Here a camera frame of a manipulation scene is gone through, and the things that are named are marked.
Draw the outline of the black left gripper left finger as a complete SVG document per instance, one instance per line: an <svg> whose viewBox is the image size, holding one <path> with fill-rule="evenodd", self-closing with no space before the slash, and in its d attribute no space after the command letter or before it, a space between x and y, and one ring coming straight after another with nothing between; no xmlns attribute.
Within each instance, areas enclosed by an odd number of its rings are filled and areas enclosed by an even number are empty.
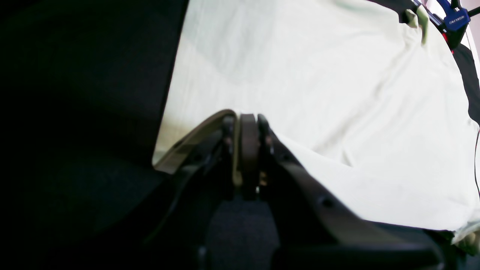
<svg viewBox="0 0 480 270"><path fill-rule="evenodd" d="M173 197L153 232L145 238L146 268L209 270L206 234L223 200L234 196L236 116L208 118L179 140L159 163L170 173Z"/></svg>

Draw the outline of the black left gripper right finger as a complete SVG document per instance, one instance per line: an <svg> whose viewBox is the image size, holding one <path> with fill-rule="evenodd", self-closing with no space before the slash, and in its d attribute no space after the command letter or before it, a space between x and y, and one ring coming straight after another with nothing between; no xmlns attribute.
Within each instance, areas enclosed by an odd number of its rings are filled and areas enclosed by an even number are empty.
<svg viewBox="0 0 480 270"><path fill-rule="evenodd" d="M433 247L364 221L319 183L258 115L259 196L280 247L272 270L443 270Z"/></svg>

